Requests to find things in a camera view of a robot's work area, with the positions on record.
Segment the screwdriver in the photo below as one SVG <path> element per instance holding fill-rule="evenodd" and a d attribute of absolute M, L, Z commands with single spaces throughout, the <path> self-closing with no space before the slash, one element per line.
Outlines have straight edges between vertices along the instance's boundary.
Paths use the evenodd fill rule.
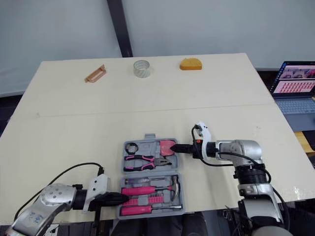
<path fill-rule="evenodd" d="M 158 209 L 182 209 L 182 205 L 177 206 L 162 206 L 162 207 L 152 207 L 152 206 L 132 206 L 132 207 L 124 207 L 122 209 L 122 215 L 140 215 L 151 213 L 152 210 Z"/>
<path fill-rule="evenodd" d="M 162 178 L 127 178 L 125 179 L 125 184 L 146 183 L 150 181 L 163 180 L 163 179 L 165 178 L 164 177 Z"/>

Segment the laptop keyboard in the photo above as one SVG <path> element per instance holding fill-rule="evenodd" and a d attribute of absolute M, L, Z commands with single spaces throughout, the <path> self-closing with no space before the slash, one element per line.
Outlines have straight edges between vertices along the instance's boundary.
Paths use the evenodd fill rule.
<path fill-rule="evenodd" d="M 312 99 L 276 101 L 283 114 L 315 113 L 315 103 Z"/>

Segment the laptop screen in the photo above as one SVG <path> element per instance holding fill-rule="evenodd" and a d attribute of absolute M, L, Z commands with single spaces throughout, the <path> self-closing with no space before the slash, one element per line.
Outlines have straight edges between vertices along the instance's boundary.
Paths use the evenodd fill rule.
<path fill-rule="evenodd" d="M 312 96 L 315 91 L 315 61 L 285 61 L 270 88 L 274 97 Z"/>

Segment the laptop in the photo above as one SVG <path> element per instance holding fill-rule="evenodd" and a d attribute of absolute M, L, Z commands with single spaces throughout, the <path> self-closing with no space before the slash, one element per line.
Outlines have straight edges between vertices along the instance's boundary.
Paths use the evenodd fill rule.
<path fill-rule="evenodd" d="M 270 92 L 294 132 L 315 130 L 315 61 L 285 61 Z"/>

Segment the hammer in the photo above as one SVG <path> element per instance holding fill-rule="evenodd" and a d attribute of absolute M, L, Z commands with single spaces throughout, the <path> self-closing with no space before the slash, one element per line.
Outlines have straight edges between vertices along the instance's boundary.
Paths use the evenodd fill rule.
<path fill-rule="evenodd" d="M 123 188 L 122 194 L 125 194 L 127 196 L 145 195 L 145 194 L 155 193 L 156 191 L 164 190 L 164 189 L 174 192 L 171 197 L 171 201 L 174 201 L 175 198 L 178 197 L 179 191 L 180 191 L 180 186 L 178 183 L 178 176 L 172 176 L 172 185 L 167 186 L 167 187 L 143 186 L 143 187 L 137 187 L 137 188 Z"/>

